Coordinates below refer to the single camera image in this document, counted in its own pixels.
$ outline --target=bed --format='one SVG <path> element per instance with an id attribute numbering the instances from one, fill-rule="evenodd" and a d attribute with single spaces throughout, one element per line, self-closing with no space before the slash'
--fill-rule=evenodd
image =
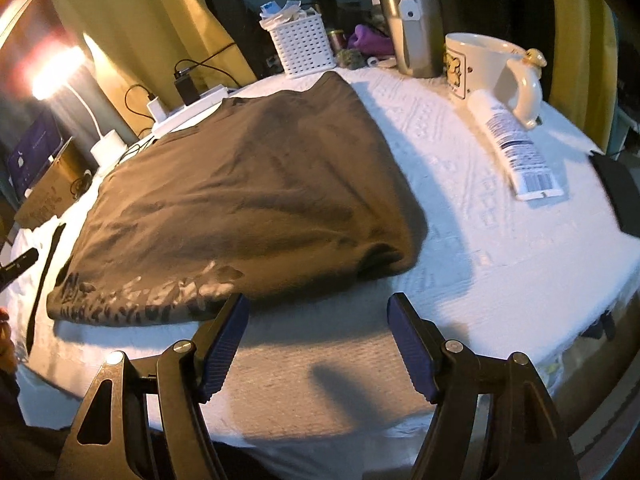
<path id="1" fill-rule="evenodd" d="M 360 479 L 410 464 L 431 420 L 385 325 L 386 299 L 404 292 L 447 338 L 477 354 L 527 353 L 552 393 L 562 354 L 606 310 L 624 311 L 640 287 L 640 240 L 622 234 L 587 155 L 594 144 L 543 105 L 532 138 L 565 195 L 514 199 L 491 147 L 442 79 L 392 70 L 338 70 L 385 135 L 430 226 L 417 265 L 322 301 L 252 313 L 225 386 L 203 406 L 212 438 L 245 447 L 289 479 Z M 320 76 L 275 76 L 244 97 L 304 90 Z M 208 110 L 184 126 L 202 120 Z M 103 175 L 61 218 L 67 226 L 47 275 L 27 367 L 81 397 L 105 356 L 157 354 L 189 338 L 195 323 L 108 328 L 47 317 L 44 301 L 98 193 Z M 12 256 L 43 254 L 59 223 L 18 233 Z M 42 261 L 8 289 L 18 349 L 24 348 Z M 149 417 L 159 426 L 157 403 Z"/>

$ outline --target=yellow curtain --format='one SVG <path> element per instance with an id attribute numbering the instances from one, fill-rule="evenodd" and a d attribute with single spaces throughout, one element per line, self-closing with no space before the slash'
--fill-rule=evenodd
<path id="1" fill-rule="evenodd" d="M 131 84 L 143 84 L 169 109 L 178 107 L 174 64 L 183 58 L 203 60 L 233 41 L 204 0 L 52 1 L 66 30 L 92 56 L 102 90 L 138 133 L 152 121 L 125 108 L 124 92 Z M 236 46 L 207 63 L 229 72 L 242 86 L 255 81 Z M 226 75 L 207 68 L 193 75 L 199 86 L 235 86 Z M 131 108 L 144 113 L 147 101 L 141 89 L 131 91 L 127 99 Z"/>
<path id="2" fill-rule="evenodd" d="M 604 0 L 554 0 L 556 40 L 549 103 L 607 149 L 616 106 L 618 46 Z"/>

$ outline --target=desk lamp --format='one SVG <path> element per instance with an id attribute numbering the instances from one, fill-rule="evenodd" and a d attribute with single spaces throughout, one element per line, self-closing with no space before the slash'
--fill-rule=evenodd
<path id="1" fill-rule="evenodd" d="M 108 166 L 117 160 L 127 149 L 126 144 L 115 130 L 105 136 L 100 130 L 94 113 L 80 94 L 69 84 L 69 78 L 84 63 L 84 53 L 79 46 L 66 48 L 53 56 L 40 73 L 33 79 L 32 92 L 38 100 L 44 100 L 64 87 L 75 95 L 94 121 L 100 140 L 91 148 L 91 154 L 100 166 Z"/>
<path id="2" fill-rule="evenodd" d="M 69 90 L 78 98 L 86 111 L 89 112 L 89 115 L 94 121 L 94 126 L 98 132 L 98 136 L 102 139 L 104 136 L 100 131 L 100 126 L 98 126 L 98 121 L 96 120 L 94 113 L 91 111 L 91 108 L 89 108 L 89 105 L 84 99 L 82 99 L 82 97 L 80 97 L 80 94 L 68 83 L 69 78 L 82 66 L 83 63 L 84 54 L 79 46 L 67 48 L 57 53 L 33 79 L 32 92 L 36 99 L 43 101 L 44 99 L 51 97 L 62 87 Z"/>

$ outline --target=mug handle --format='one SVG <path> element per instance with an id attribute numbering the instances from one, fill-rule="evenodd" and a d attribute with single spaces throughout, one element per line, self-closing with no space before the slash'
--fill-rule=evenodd
<path id="1" fill-rule="evenodd" d="M 534 67 L 521 59 L 508 59 L 507 67 L 513 72 L 518 83 L 518 103 L 513 115 L 530 130 L 536 127 L 536 119 L 542 104 L 542 88 Z"/>

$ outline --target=brown t-shirt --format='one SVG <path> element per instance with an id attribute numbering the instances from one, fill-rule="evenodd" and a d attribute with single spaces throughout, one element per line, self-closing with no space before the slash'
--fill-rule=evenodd
<path id="1" fill-rule="evenodd" d="M 47 299 L 122 326 L 324 296 L 411 268 L 424 213 L 351 86 L 231 98 L 109 174 Z"/>

